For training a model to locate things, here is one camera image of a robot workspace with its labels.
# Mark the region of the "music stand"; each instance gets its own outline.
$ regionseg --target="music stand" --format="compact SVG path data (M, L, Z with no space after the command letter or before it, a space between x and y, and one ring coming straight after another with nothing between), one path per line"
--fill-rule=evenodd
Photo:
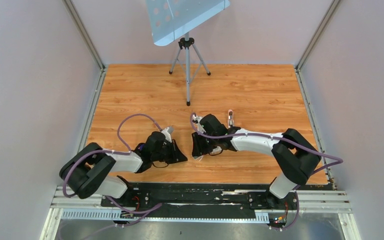
M169 74L177 62L183 69L179 61L179 54L184 48L186 58L186 105L191 105L190 84L194 80L201 65L204 66L207 75L211 75L210 70L204 62L195 40L189 37L189 31L207 21L214 15L230 6L229 0L146 0L148 8L149 22L152 29L152 39L157 46L166 46L176 39L184 36L178 42L179 50L173 60ZM200 60L199 66L191 78L191 61L189 47L192 46Z

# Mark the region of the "metal sheet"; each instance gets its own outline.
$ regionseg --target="metal sheet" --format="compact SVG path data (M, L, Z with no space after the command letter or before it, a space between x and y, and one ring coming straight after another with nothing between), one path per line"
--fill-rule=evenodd
M114 224L109 220L62 220L64 240L81 239L93 232ZM345 240L337 214L312 213L300 217L295 226L277 232L265 224L247 223L190 223L190 222L140 222L126 228L110 228L88 240L231 240L231 239L305 239Z

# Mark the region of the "vent grille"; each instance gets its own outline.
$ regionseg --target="vent grille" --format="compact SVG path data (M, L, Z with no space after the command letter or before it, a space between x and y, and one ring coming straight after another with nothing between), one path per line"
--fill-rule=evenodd
M121 210L116 209L78 209L65 208L61 219L63 220L136 220L137 217L121 217ZM145 217L143 221L151 222L189 222L189 223L255 223L268 224L269 214L256 212L255 218L188 218L188 217Z

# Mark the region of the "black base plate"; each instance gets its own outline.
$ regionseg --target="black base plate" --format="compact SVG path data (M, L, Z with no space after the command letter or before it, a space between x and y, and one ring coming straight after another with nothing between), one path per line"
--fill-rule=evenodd
M150 209L158 203L163 203L158 211L148 215L149 217L161 218L253 219L256 217L254 209L262 209L262 206L258 206L259 195L264 194L264 191L261 190L267 190L269 187L268 184L143 182L130 182L130 184L134 187L134 196L138 196L140 199L140 211ZM235 190L251 190L251 192L223 194L223 192L234 192ZM332 185L305 185L300 187L299 190L332 190ZM249 202L250 194L253 199L251 204ZM293 199L293 193L289 193L284 198L290 210L297 209ZM135 207L137 202L136 199L115 200L125 207ZM103 207L114 207L107 198L102 199L101 205ZM286 209L284 201L279 204L277 209Z

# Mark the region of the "perforated metal panel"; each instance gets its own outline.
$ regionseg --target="perforated metal panel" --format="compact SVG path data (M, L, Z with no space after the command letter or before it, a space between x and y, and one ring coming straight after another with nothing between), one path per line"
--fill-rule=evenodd
M230 6L229 0L147 0L152 39L166 46Z
M76 209L66 208L62 213L62 220L136 220L120 217L122 211L116 209ZM145 217L143 221L150 222L188 222L188 223L255 223L268 224L269 214L256 212L256 218L186 218L186 217Z

